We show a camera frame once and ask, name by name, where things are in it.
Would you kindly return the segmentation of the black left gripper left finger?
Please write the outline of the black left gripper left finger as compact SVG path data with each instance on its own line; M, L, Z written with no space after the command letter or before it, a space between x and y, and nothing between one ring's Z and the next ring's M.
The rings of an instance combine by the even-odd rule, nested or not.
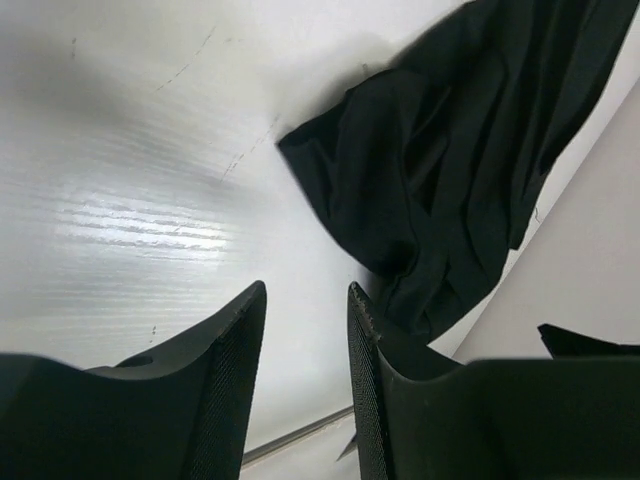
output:
M235 479L266 318L263 282L113 367L1 357L5 479Z

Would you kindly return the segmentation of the black pleated skirt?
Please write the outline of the black pleated skirt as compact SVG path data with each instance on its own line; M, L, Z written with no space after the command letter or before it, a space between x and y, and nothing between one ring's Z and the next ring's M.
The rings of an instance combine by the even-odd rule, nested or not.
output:
M496 287L637 8L468 2L278 142L389 321L431 342Z

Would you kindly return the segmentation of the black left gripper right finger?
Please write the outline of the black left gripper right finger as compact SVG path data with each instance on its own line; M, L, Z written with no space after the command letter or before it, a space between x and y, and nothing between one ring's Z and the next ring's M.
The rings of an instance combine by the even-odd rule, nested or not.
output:
M348 290L364 479L635 479L639 356L461 364Z

